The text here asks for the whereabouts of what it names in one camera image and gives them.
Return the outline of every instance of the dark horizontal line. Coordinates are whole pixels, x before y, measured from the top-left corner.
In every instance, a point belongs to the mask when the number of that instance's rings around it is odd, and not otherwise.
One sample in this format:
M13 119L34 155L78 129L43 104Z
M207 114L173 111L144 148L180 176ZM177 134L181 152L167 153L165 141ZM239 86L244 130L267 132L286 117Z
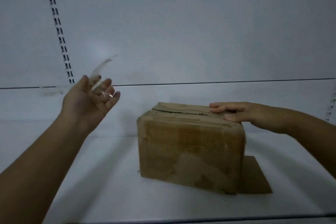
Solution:
M253 217L229 217L229 218L210 218L194 220L162 220L162 221L122 221L123 224L183 224L183 223L200 223L200 222L219 222L219 221L254 221L254 220L288 220L288 219L316 219L332 218L336 213L325 214L300 214L300 215L278 215L278 216L253 216ZM86 222L85 224L117 224L120 222Z
M113 86L156 86L156 85L184 85L184 84L213 84L213 83L236 83L236 82L290 82L290 81L317 81L317 80L334 80L335 78L320 79L291 79L291 80L259 80L259 81L235 81L235 82L183 82L183 83L153 83L153 84L127 84Z
M46 87L11 87L11 88L0 88L0 90L8 89L39 89L39 88L56 88L57 86L46 86Z

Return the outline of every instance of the forearm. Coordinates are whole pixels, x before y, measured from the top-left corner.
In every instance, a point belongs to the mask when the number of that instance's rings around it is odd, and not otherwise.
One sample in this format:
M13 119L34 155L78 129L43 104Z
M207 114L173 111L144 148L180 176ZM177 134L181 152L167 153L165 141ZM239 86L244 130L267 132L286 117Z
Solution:
M336 126L305 113L292 117L287 134L295 138L336 179Z
M0 175L0 223L42 223L86 136L62 117Z

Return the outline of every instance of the pinky finger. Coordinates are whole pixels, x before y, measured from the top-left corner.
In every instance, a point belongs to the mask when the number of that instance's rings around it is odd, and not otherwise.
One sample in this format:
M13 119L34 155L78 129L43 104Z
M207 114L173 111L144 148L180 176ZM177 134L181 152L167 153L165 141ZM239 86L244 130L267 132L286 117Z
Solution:
M120 98L120 91L117 91L113 97L111 97L107 102L106 102L106 107L108 109L108 111L110 111L112 109L112 107L115 106L115 104L118 102Z

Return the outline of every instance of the cardboard flap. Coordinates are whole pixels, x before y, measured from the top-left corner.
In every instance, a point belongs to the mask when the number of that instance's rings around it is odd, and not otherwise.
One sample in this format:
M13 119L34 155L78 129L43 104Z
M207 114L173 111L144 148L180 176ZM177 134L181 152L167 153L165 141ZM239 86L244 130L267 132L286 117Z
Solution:
M174 103L158 103L153 110L170 113L195 114L202 116L221 117L223 113L210 112L210 107L203 105L183 105Z
M241 176L238 183L240 194L267 194L272 193L263 171L253 156L244 156Z

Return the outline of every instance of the person's left arm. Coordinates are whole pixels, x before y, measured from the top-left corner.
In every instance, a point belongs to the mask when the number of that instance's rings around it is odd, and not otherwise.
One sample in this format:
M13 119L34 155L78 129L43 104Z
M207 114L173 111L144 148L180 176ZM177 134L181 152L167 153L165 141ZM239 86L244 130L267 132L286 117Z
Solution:
M83 76L52 125L0 174L0 223L43 222L84 140L120 98L110 79L94 84Z

